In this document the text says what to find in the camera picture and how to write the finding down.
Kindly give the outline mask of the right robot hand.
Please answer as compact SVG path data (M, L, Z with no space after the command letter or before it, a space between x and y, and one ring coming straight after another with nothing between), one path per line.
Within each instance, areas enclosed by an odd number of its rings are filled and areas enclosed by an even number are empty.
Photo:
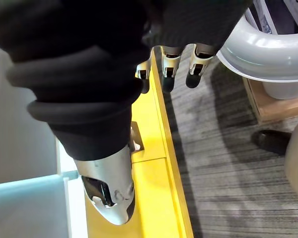
M188 44L214 56L250 0L0 0L6 78L30 89L27 109L74 159L85 192L110 223L134 212L132 103L153 47L172 56Z

